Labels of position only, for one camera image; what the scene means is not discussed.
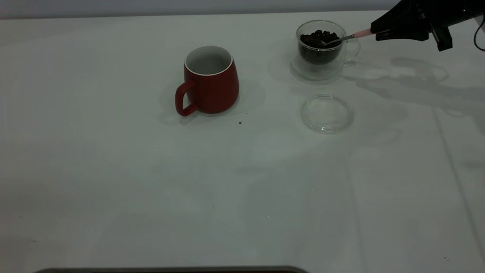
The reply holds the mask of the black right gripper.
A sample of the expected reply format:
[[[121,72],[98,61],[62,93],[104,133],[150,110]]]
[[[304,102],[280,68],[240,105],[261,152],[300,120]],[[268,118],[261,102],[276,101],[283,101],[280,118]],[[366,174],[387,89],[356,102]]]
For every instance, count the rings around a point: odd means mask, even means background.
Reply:
[[[400,0],[371,23],[371,33],[376,33],[376,41],[426,41],[429,33],[423,13],[441,52],[453,47],[449,27],[483,15],[484,8],[484,0]]]

